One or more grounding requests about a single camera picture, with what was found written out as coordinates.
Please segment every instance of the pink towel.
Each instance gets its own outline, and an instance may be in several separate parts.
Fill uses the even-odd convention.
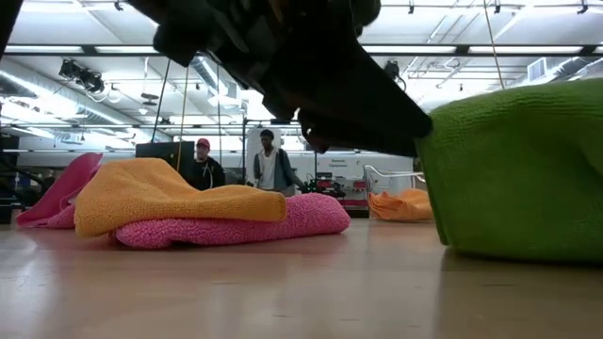
[[[64,210],[58,212],[58,214],[49,217],[45,224],[44,228],[51,229],[74,229],[75,222],[73,221],[73,217],[75,216],[75,206],[69,205]]]
[[[140,249],[163,249],[172,242],[233,245],[301,236],[338,234],[350,226],[341,204],[322,194],[287,198],[281,222],[234,219],[161,219],[133,222],[114,234],[123,244]]]
[[[102,157],[103,155],[99,153],[85,153],[75,158],[40,201],[17,216],[17,224],[20,227],[65,226],[64,220],[61,223],[57,223],[56,220],[49,223],[50,218],[71,205],[70,200],[84,188],[100,167],[99,162]]]

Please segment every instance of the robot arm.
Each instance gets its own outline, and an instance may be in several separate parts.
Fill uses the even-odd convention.
[[[358,43],[379,0],[130,0],[157,23],[155,49],[188,66],[201,52],[276,118],[330,146],[416,156],[431,119]]]

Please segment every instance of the microfiber cloth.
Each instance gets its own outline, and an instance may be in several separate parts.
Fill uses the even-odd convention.
[[[284,221],[234,219],[159,219],[133,222],[117,230],[123,244],[140,249],[163,249],[172,242],[197,245],[234,245],[301,236],[338,234],[350,226],[350,217],[341,204],[322,194],[302,194],[287,198]]]
[[[387,192],[368,195],[371,215],[382,220],[420,221],[433,218],[430,198],[422,189],[404,189],[399,195]]]
[[[75,201],[75,231],[97,236],[135,221],[165,218],[232,218],[282,221],[285,197],[231,185],[199,191],[167,162],[137,158],[99,168]]]
[[[20,227],[53,227],[48,219],[70,206],[71,200],[90,181],[103,158],[99,153],[85,153],[69,164],[40,201],[17,216]]]
[[[442,106],[417,142],[440,238],[473,254],[603,263],[603,79]]]
[[[58,214],[48,218],[44,228],[48,229],[73,229],[75,224],[73,223],[73,216],[75,214],[75,206],[69,205],[64,210],[58,212]]]

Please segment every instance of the yellow towel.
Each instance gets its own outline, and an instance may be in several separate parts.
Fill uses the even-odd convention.
[[[75,201],[75,231],[97,236],[134,221],[234,218],[282,221],[285,197],[248,186],[198,191],[168,163],[138,158],[103,165]]]
[[[422,189],[405,189],[398,196],[387,192],[370,193],[368,205],[371,214],[383,220],[419,221],[433,218],[430,198]]]

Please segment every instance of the wooden floor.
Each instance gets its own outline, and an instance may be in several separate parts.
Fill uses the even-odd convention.
[[[0,338],[601,338],[603,273],[446,253],[429,224],[127,250],[0,231]]]

